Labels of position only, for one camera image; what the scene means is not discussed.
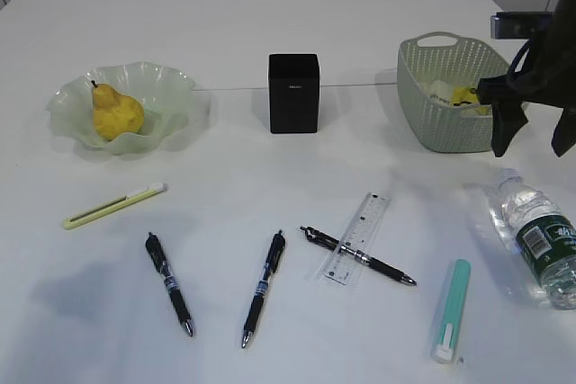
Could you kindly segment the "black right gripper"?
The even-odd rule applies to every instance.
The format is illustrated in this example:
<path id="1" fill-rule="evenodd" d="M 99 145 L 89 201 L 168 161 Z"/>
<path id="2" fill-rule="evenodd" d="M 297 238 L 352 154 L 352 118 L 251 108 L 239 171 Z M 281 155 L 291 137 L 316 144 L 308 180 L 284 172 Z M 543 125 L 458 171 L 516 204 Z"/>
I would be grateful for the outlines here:
<path id="1" fill-rule="evenodd" d="M 558 0 L 545 32 L 523 40 L 508 71 L 480 80 L 476 91 L 480 103 L 492 106 L 491 149 L 502 157 L 512 139 L 528 123 L 520 101 L 570 107 L 567 92 L 575 73 L 575 0 Z M 576 111 L 562 111 L 552 138 L 558 157 L 576 142 Z"/>

